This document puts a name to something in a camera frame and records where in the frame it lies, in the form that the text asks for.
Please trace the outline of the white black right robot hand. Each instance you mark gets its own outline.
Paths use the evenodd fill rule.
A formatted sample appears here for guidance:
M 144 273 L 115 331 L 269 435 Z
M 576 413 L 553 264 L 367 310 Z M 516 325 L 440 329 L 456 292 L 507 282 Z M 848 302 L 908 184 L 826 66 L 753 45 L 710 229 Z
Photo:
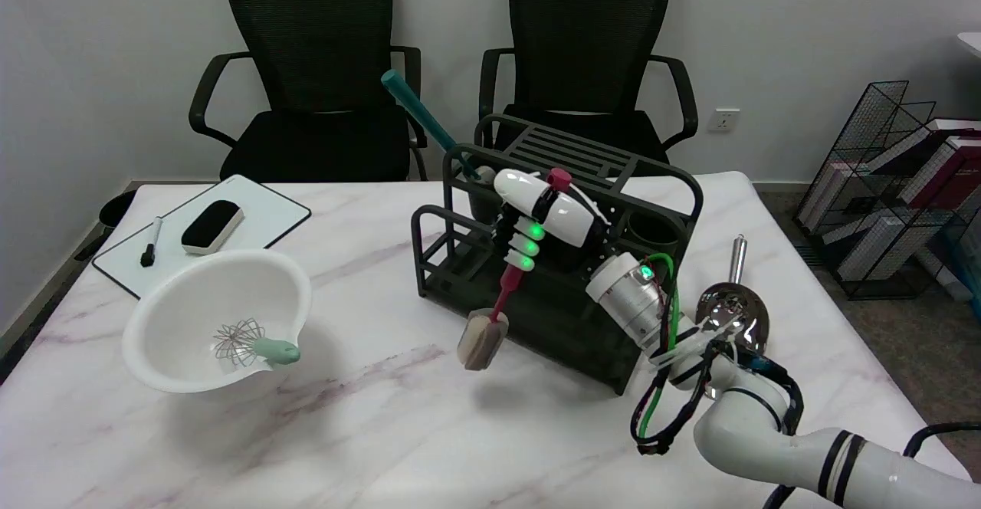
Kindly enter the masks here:
M 502 201 L 494 244 L 511 267 L 588 274 L 609 256 L 610 221 L 563 168 L 546 176 L 504 168 L 493 188 Z

